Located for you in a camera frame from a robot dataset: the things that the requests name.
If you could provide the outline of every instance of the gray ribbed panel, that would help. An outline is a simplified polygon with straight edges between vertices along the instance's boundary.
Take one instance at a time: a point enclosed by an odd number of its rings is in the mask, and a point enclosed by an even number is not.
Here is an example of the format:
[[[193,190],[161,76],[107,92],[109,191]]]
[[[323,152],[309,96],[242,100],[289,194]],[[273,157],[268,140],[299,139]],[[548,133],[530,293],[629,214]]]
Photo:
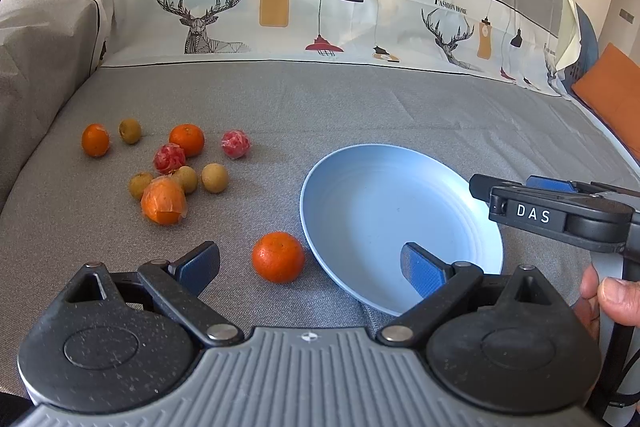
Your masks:
[[[307,333],[318,337],[311,339]],[[514,418],[473,409],[428,377],[413,351],[364,329],[256,328],[207,351],[168,396],[135,411],[80,416],[39,407],[18,427],[596,427],[579,409]]]

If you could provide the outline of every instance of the fingernail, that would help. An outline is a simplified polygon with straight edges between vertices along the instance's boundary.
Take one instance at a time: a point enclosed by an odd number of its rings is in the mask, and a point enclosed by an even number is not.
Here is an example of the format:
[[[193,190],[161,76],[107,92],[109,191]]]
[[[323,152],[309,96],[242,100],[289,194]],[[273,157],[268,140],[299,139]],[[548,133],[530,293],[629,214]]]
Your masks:
[[[609,302],[620,304],[625,299],[625,282],[613,277],[607,277],[602,282],[602,296]]]

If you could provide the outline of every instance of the small brown fruit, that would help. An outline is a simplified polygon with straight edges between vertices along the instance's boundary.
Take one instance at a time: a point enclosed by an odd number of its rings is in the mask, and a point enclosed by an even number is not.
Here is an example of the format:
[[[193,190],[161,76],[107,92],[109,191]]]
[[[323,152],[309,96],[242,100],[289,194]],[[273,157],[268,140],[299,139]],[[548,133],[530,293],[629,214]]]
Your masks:
[[[127,118],[120,122],[118,132],[120,133],[120,137],[124,143],[133,145],[140,140],[140,137],[142,136],[142,127],[140,127],[138,120],[135,120],[134,118]]]
[[[146,186],[153,181],[154,176],[150,172],[139,172],[129,181],[129,193],[138,201],[142,199],[142,193]]]
[[[218,194],[229,184],[229,174],[219,163],[210,163],[202,170],[202,185],[209,192]]]
[[[183,165],[171,176],[180,184],[185,194],[191,194],[198,186],[198,175],[188,165]]]

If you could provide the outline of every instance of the silver screw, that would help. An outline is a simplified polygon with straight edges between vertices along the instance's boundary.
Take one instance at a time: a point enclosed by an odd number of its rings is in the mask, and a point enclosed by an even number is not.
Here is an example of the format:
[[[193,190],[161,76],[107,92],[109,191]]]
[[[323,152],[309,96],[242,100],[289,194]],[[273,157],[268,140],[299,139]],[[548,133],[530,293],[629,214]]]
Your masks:
[[[238,334],[238,328],[232,324],[214,324],[207,329],[212,341],[229,341]]]
[[[382,330],[382,338],[389,342],[408,341],[412,336],[413,330],[406,326],[387,326]]]

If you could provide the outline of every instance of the fabric-covered armrest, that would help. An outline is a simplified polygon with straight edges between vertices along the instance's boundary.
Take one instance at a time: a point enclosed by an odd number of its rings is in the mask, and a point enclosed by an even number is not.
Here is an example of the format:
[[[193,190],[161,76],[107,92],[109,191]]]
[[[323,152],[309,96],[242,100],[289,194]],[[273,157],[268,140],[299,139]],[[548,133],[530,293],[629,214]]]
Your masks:
[[[0,2],[0,212],[57,112],[90,75],[98,21],[95,0]]]

